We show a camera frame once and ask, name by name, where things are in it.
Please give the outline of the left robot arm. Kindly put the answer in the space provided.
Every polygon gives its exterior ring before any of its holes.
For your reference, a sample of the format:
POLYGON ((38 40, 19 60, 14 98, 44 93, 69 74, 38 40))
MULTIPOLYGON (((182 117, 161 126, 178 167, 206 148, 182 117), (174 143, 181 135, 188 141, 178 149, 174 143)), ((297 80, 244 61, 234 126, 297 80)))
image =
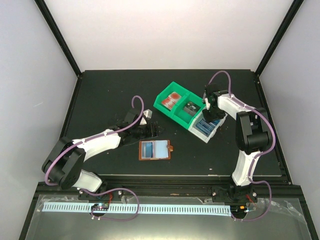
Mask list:
POLYGON ((96 173, 83 169, 84 162, 102 152, 127 146, 134 139, 158 136, 158 124, 150 121, 152 114, 150 109, 132 108, 123 120, 101 133, 82 139, 60 138, 41 167, 47 183, 62 190, 84 189, 95 199, 103 199, 107 186, 96 173))

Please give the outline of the blue credit card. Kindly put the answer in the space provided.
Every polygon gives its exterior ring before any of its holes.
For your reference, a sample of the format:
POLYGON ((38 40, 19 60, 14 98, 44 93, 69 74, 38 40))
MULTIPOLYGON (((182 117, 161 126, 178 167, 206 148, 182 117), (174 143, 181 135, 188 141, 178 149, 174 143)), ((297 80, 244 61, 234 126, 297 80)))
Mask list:
POLYGON ((154 142, 153 141, 143 141, 141 143, 141 158, 151 159, 154 156, 154 142))

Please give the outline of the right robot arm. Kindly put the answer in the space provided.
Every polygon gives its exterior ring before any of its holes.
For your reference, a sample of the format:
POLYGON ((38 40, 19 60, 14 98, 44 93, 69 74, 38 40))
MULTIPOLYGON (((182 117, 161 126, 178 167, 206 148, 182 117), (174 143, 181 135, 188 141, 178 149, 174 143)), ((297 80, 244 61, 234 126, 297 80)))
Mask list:
POLYGON ((232 202, 240 202, 251 192, 253 173, 261 155, 272 150, 275 133, 269 123, 264 108, 254 108, 245 104, 226 90, 219 91, 214 83, 205 87, 202 114, 206 123, 226 117, 235 120, 235 142, 239 155, 234 172, 233 183, 226 189, 232 202))

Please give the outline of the green bin with red cards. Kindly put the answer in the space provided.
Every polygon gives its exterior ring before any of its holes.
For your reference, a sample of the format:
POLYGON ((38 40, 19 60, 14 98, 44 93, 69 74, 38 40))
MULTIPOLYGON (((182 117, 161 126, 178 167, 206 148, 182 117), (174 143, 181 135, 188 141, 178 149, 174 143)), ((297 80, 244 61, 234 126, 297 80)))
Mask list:
POLYGON ((167 117, 173 118, 177 107, 190 93, 188 89, 173 81, 157 95, 153 107, 167 117))

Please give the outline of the green bin with black cards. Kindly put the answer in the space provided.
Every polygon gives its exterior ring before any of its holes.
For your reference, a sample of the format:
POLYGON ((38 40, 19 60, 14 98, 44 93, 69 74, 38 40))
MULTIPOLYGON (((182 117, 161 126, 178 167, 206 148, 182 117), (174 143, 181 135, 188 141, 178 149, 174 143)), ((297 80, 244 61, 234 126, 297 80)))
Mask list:
POLYGON ((172 119, 188 130, 193 120, 202 112, 204 106, 201 97, 188 92, 174 105, 172 119))

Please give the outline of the white bin with blue cards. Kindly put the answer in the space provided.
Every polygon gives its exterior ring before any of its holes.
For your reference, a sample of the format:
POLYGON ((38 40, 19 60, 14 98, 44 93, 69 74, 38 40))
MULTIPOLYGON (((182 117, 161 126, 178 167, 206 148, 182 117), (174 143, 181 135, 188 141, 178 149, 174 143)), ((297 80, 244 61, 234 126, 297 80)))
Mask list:
POLYGON ((208 143, 209 140, 216 134, 218 128, 224 124, 227 116, 228 115, 225 114, 222 119, 207 123, 203 113, 201 112, 191 121, 191 124, 187 130, 203 142, 208 143))

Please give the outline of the brown leather card holder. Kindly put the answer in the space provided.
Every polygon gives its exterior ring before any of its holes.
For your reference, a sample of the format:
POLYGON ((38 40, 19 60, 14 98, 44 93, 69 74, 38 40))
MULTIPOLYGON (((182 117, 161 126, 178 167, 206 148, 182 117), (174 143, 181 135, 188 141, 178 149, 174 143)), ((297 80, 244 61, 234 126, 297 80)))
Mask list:
POLYGON ((174 147, 171 145, 169 140, 147 140, 139 142, 138 159, 140 161, 151 161, 151 160, 170 160, 171 153, 174 151, 174 147), (153 158, 142 159, 141 157, 141 145, 142 142, 153 142, 154 153, 153 158))

